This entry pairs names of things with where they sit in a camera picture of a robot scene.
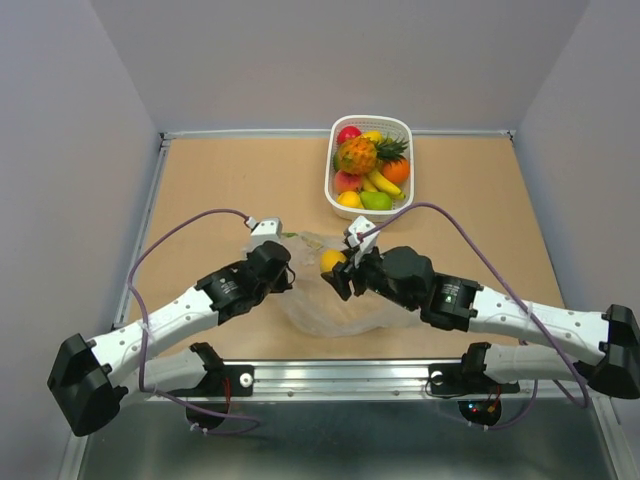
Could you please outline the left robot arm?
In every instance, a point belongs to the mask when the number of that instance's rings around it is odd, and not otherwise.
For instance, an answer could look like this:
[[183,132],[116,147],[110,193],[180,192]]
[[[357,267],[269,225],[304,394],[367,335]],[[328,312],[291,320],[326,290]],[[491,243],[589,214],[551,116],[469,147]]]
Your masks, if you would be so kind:
[[136,322],[91,339],[80,334],[66,338],[47,387],[73,434],[93,434],[122,408],[152,396],[181,400],[249,393],[250,386],[240,378],[252,374],[252,368],[226,366],[206,342],[172,356],[164,353],[196,333],[248,313],[267,295],[289,290],[290,260],[283,245],[267,241]]

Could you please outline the small yellow fruit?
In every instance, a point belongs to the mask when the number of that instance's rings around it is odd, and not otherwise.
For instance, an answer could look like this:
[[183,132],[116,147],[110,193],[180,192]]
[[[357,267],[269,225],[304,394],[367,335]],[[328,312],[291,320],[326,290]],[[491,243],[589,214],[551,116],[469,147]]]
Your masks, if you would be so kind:
[[327,249],[320,257],[320,271],[322,273],[331,272],[338,263],[345,263],[346,261],[347,257],[341,251]]

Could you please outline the green pear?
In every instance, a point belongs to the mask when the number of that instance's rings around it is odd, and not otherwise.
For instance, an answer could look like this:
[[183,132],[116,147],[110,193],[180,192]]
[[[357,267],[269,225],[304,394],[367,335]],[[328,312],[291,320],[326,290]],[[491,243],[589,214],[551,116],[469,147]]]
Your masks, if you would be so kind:
[[393,200],[385,192],[369,192],[362,191],[360,200],[363,207],[367,210],[389,211],[393,209]]

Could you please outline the pink peach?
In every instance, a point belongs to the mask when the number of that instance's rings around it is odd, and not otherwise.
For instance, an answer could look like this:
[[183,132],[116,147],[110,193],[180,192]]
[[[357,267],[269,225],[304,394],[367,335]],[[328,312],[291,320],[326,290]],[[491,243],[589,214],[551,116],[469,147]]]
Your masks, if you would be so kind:
[[359,175],[339,170],[334,175],[333,188],[337,195],[349,191],[359,192],[362,189],[362,178]]

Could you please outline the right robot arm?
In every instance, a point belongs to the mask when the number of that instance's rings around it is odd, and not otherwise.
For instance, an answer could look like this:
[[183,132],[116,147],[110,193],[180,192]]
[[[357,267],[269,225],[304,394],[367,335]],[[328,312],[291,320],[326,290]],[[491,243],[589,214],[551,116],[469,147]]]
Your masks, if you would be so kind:
[[428,257],[406,246],[368,253],[329,250],[321,256],[320,272],[342,300],[373,292],[436,329],[519,340],[517,347],[469,347],[454,378],[472,390],[565,380],[609,397],[639,396],[639,325],[628,307],[580,312],[526,303],[476,281],[437,273]]

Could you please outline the transparent printed plastic bag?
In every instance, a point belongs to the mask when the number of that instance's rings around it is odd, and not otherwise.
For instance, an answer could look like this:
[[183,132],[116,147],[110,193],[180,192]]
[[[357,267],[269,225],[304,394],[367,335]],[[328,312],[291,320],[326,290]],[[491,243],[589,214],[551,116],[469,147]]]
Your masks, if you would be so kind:
[[279,312],[298,330],[319,337],[346,337],[377,328],[411,328],[420,325],[409,312],[368,291],[343,301],[321,278],[320,257],[327,249],[343,253],[346,246],[334,236],[311,232],[285,232],[281,242],[291,254],[293,288],[269,297]]

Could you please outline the orange fruit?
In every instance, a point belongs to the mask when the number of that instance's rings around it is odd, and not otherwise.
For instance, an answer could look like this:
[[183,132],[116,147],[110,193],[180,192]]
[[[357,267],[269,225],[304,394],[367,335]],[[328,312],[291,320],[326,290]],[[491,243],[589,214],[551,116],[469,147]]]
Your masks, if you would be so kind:
[[402,185],[410,177],[410,163],[406,158],[400,157],[386,162],[381,169],[381,173],[393,184]]

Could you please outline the small pineapple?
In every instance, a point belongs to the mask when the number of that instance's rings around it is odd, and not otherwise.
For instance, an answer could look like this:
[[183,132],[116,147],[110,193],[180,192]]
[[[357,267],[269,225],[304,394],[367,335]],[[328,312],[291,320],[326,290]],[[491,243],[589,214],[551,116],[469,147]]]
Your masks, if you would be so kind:
[[360,135],[339,146],[340,170],[359,176],[368,174],[386,162],[404,157],[409,144],[407,139],[389,136],[374,143]]

